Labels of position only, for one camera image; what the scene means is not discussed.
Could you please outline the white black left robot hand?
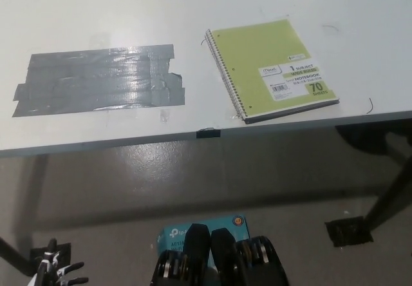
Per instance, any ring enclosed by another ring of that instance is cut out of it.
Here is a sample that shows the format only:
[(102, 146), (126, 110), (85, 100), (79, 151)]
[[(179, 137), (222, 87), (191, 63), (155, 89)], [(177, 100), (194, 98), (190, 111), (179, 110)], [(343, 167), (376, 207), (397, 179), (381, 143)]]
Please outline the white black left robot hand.
[(84, 266), (84, 262), (71, 263), (71, 244), (58, 244), (55, 238), (48, 245), (34, 249), (36, 272), (28, 285), (82, 285), (88, 277), (67, 279), (66, 276)]

